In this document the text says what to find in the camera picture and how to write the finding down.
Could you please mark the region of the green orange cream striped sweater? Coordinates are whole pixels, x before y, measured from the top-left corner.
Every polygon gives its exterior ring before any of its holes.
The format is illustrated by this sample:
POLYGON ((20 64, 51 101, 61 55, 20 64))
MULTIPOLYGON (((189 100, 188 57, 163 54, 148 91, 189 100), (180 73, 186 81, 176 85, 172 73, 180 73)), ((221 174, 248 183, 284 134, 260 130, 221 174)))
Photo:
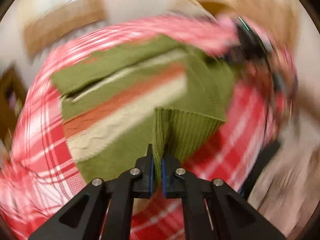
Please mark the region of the green orange cream striped sweater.
POLYGON ((51 75, 67 147, 85 181, 117 178, 152 145, 185 160, 226 120, 235 70, 166 35, 98 51, 51 75))

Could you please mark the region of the pink folded quilt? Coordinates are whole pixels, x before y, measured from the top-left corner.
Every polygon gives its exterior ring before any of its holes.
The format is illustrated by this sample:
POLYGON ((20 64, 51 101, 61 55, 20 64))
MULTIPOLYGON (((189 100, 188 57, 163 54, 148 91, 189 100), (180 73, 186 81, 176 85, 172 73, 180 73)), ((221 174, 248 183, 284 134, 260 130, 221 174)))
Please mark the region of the pink folded quilt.
POLYGON ((231 43, 231 48, 240 49, 246 59, 264 57, 274 50, 268 34, 249 20, 227 15, 219 15, 216 19, 219 25, 235 32, 236 42, 231 43))

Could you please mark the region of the cream wooden headboard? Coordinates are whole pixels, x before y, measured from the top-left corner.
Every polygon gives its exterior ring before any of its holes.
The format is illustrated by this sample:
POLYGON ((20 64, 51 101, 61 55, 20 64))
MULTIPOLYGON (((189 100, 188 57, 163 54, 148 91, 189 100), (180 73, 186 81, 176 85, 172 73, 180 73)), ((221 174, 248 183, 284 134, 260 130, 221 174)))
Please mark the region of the cream wooden headboard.
POLYGON ((215 20, 220 14, 235 12, 237 0, 173 0, 168 10, 188 18, 215 20))

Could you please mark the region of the red plaid bed sheet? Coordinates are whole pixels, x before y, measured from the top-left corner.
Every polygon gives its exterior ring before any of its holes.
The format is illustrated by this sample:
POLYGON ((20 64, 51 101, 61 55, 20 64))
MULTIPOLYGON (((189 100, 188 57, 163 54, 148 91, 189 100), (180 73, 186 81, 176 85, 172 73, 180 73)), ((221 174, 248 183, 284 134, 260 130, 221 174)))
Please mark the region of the red plaid bed sheet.
MULTIPOLYGON (((96 50, 158 33, 210 53, 234 41, 226 16, 217 23, 156 16, 112 25, 77 38, 49 54, 29 88, 15 130, 11 161, 1 170, 1 215, 19 239, 27 239, 85 186, 62 131, 59 93, 50 76, 96 50)), ((275 133, 271 109, 257 88, 236 83, 227 122, 186 163, 203 179, 221 178, 238 191, 260 149, 275 133)))

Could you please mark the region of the dark brown wooden desk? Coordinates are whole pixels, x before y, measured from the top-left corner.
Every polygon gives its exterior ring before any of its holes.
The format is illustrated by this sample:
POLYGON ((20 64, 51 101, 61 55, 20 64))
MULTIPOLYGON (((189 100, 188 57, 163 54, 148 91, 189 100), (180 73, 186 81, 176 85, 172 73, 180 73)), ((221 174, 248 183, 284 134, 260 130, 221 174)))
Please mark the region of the dark brown wooden desk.
POLYGON ((27 89, 18 73, 16 64, 11 64, 1 75, 1 141, 12 138, 27 89))

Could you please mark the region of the beige patterned window curtain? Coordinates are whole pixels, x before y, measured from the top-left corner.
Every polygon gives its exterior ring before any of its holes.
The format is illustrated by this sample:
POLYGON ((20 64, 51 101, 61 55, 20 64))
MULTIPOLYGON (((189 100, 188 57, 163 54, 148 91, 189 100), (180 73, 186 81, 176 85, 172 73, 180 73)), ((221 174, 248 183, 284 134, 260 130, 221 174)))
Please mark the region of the beige patterned window curtain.
POLYGON ((70 0, 50 9, 23 27, 23 41, 29 58, 70 31, 105 20, 104 0, 70 0))

